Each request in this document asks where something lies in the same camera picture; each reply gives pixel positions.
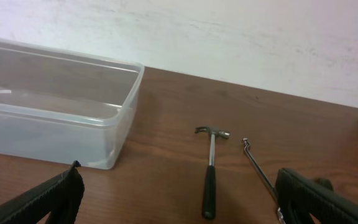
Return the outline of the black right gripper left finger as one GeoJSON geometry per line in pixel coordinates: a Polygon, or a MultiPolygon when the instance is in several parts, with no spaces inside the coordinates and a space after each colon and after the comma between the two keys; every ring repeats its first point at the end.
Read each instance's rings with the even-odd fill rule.
{"type": "Polygon", "coordinates": [[[0,205],[0,224],[74,223],[85,192],[83,178],[74,161],[61,174],[0,205]]]}

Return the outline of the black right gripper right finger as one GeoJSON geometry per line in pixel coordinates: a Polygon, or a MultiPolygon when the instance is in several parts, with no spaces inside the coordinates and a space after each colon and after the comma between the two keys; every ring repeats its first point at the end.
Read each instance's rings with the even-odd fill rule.
{"type": "Polygon", "coordinates": [[[275,189],[286,224],[358,224],[358,205],[294,170],[278,171],[275,189]]]}

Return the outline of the silver offset wrench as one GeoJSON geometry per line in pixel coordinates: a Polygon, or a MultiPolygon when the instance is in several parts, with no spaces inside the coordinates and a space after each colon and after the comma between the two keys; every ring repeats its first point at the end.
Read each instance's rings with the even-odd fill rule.
{"type": "Polygon", "coordinates": [[[273,198],[276,206],[277,206],[277,218],[280,222],[280,224],[285,224],[285,220],[281,211],[280,206],[278,205],[278,199],[277,199],[277,193],[275,191],[275,187],[272,185],[272,183],[269,181],[268,177],[265,175],[263,170],[260,168],[252,154],[250,153],[250,142],[247,138],[242,139],[242,143],[244,145],[244,154],[247,156],[247,158],[250,160],[253,168],[255,169],[257,175],[259,176],[260,180],[268,190],[270,196],[273,198]]]}

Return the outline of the claw hammer black handle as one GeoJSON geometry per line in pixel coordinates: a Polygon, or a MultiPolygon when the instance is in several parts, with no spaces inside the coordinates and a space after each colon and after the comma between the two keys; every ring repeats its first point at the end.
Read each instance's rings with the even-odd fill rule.
{"type": "Polygon", "coordinates": [[[214,220],[216,218],[216,171],[214,166],[216,151],[215,142],[217,138],[229,139],[230,132],[218,128],[201,126],[195,128],[195,134],[198,133],[208,133],[210,139],[209,159],[204,180],[201,215],[204,219],[214,220]]]}

